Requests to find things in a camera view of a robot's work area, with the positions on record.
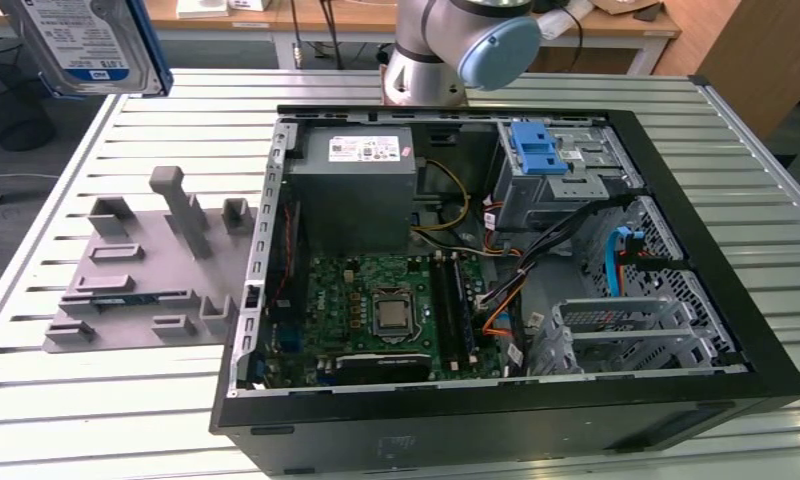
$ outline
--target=blue drive bay latch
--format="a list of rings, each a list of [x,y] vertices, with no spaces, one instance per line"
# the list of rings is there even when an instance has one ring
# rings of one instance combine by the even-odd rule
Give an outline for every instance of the blue drive bay latch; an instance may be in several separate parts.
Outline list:
[[[557,155],[557,140],[543,123],[516,122],[511,129],[512,143],[525,175],[563,175],[569,171],[569,166]]]

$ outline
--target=yellow cable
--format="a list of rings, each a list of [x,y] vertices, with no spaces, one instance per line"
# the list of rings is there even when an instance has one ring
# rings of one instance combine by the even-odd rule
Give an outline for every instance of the yellow cable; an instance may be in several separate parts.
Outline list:
[[[427,163],[433,164],[439,168],[439,170],[441,170],[445,173],[445,175],[448,177],[451,177],[451,180],[453,180],[453,182],[456,183],[456,186],[463,191],[464,205],[463,205],[463,210],[459,214],[459,217],[456,217],[456,220],[452,220],[448,223],[443,223],[440,225],[425,225],[425,226],[420,226],[420,227],[412,227],[412,230],[415,230],[417,232],[429,232],[433,230],[447,230],[448,228],[459,225],[463,222],[463,220],[465,220],[465,216],[468,215],[468,210],[471,209],[471,202],[468,200],[468,191],[465,190],[465,185],[463,185],[463,182],[459,180],[459,177],[456,175],[453,175],[453,172],[451,172],[451,170],[448,170],[448,167],[441,165],[441,163],[436,162],[435,160],[427,160]]]

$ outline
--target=hard drive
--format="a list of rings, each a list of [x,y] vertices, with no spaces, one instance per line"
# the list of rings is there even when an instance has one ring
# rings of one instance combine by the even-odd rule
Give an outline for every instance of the hard drive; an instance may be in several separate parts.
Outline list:
[[[172,72],[142,0],[0,0],[53,95],[166,95]]]

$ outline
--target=power supply label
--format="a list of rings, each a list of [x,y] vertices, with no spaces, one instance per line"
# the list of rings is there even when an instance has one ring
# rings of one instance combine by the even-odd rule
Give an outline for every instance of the power supply label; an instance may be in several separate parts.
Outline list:
[[[106,5],[100,0],[24,0],[60,67],[81,80],[124,80],[130,72],[113,30],[98,17],[109,13]]]
[[[332,137],[329,162],[399,162],[400,137]]]

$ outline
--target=motherboard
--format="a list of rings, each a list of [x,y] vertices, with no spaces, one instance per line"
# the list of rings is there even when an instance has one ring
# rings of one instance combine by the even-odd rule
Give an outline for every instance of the motherboard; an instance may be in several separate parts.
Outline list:
[[[281,323],[270,384],[305,387],[497,377],[481,340],[473,256],[315,257],[305,321]]]

